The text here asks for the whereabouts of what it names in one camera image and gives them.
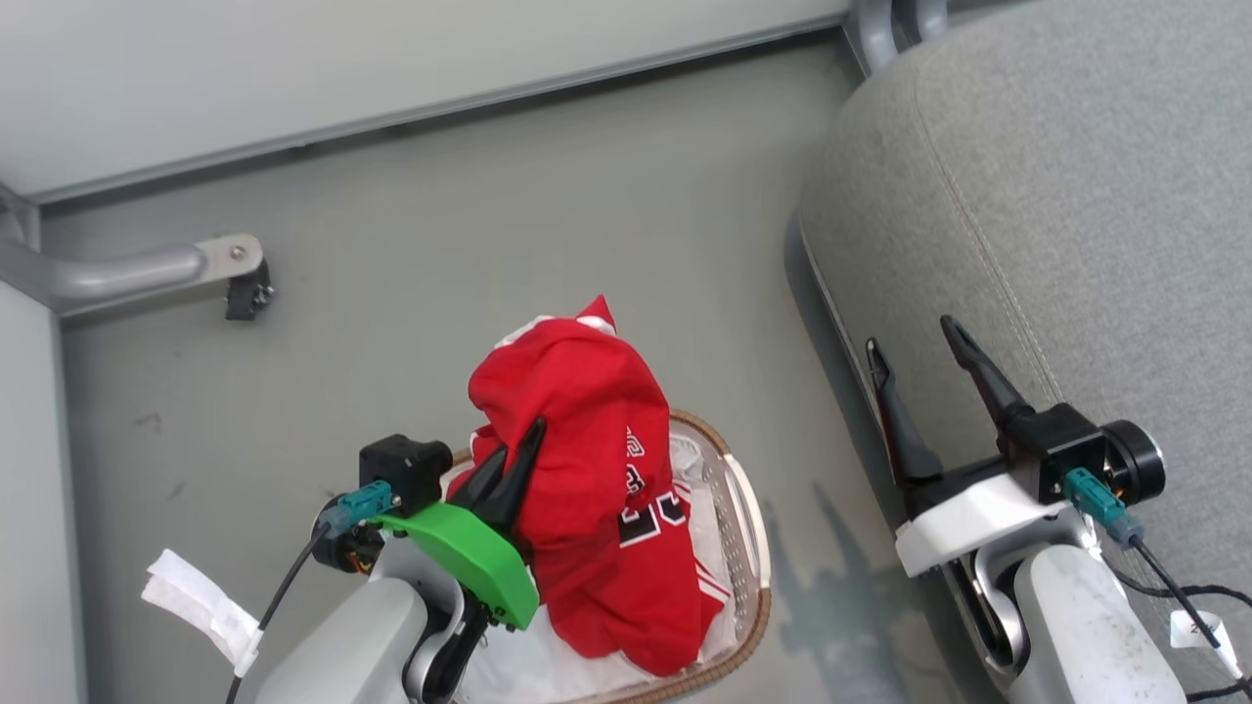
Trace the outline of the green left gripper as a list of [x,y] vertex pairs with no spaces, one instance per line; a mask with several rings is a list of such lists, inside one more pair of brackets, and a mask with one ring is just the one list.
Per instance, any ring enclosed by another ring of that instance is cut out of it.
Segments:
[[538,590],[518,549],[501,535],[517,530],[547,427],[546,418],[535,418],[512,451],[505,445],[493,450],[457,489],[457,506],[432,504],[409,517],[381,515],[381,527],[404,532],[496,621],[520,630],[530,628],[538,610]]

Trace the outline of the red basketball jersey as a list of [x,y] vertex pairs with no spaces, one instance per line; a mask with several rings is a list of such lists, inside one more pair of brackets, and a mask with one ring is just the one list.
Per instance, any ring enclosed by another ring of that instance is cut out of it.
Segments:
[[546,423],[517,532],[556,636],[652,676],[694,664],[729,593],[694,552],[669,401],[606,298],[506,334],[467,392],[486,418],[470,441],[477,466],[498,450],[516,463]]

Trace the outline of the grey fabric sofa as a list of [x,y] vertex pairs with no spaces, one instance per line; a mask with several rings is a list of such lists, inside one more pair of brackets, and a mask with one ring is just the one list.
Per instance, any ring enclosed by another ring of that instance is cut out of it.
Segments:
[[[871,337],[945,468],[997,453],[953,314],[1034,410],[1144,428],[1146,546],[1252,596],[1252,0],[1030,0],[921,43],[841,108],[796,220],[876,446]],[[1232,684],[1119,581],[1184,696]],[[1252,676],[1252,608],[1193,601]]]

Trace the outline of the white laundry basket brown rim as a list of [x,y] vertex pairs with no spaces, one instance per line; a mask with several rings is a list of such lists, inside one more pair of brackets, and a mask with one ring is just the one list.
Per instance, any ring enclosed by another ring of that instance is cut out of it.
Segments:
[[724,438],[697,416],[672,410],[671,435],[692,437],[711,463],[717,520],[722,547],[735,594],[735,646],[689,676],[667,679],[649,689],[613,690],[608,696],[588,698],[576,704],[694,704],[697,691],[716,684],[751,658],[771,609],[771,564],[767,535],[754,490]]

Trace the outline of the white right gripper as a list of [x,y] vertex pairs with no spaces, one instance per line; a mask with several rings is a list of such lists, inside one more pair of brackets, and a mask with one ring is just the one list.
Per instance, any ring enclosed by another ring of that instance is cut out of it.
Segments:
[[[997,428],[1003,455],[1034,458],[1013,428],[1035,415],[1032,405],[1002,373],[953,314],[940,326],[957,365],[970,375]],[[893,481],[905,512],[895,549],[908,577],[942,567],[984,547],[1019,550],[1034,545],[1079,545],[1079,516],[1060,499],[1040,499],[1042,465],[1037,460],[984,460],[945,472],[921,440],[896,388],[896,378],[875,338],[866,339],[871,393],[881,420]]]

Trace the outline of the grey partition support foot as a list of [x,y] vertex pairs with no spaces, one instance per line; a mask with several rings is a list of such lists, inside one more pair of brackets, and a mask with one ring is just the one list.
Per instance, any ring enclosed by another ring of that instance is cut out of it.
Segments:
[[254,271],[262,258],[262,244],[245,233],[108,261],[60,259],[0,237],[0,281],[71,317],[193,286],[228,286],[229,278]]

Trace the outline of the grey partition post bracket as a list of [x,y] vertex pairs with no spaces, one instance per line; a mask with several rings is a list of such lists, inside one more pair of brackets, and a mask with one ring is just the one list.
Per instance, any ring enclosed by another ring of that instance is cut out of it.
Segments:
[[849,0],[843,30],[864,76],[871,76],[899,58],[894,0]]
[[949,0],[893,0],[900,28],[913,45],[934,40],[948,31]]

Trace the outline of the black caster wheel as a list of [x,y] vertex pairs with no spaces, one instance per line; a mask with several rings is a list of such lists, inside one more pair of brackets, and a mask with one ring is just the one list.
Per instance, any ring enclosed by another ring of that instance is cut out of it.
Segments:
[[245,276],[229,278],[225,293],[225,319],[232,322],[253,322],[270,303],[275,289],[270,281],[270,269],[262,258],[254,271]]

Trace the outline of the white cloth basket liner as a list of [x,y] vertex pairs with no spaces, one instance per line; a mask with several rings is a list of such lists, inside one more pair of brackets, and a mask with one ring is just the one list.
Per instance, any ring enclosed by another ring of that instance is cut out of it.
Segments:
[[523,633],[477,648],[458,704],[576,704],[689,676],[737,645],[737,598],[722,547],[712,468],[671,435],[671,489],[627,511],[608,567],[547,595]]

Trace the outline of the grey partition bottom rail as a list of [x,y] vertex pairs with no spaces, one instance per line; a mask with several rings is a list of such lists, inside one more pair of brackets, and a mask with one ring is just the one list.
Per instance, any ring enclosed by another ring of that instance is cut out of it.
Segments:
[[58,203],[809,34],[850,0],[0,0],[0,183]]

